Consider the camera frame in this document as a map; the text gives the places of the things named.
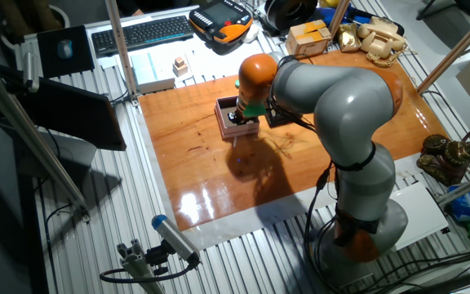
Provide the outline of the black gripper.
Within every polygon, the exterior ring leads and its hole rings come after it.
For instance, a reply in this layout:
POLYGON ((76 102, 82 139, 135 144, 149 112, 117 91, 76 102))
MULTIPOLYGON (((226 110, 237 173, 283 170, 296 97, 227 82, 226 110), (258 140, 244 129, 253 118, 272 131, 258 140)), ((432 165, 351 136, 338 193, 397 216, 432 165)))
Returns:
POLYGON ((236 125, 246 125, 251 123, 259 123, 258 117, 247 118, 243 115, 241 111, 236 109, 233 112, 228 113, 228 120, 236 125))

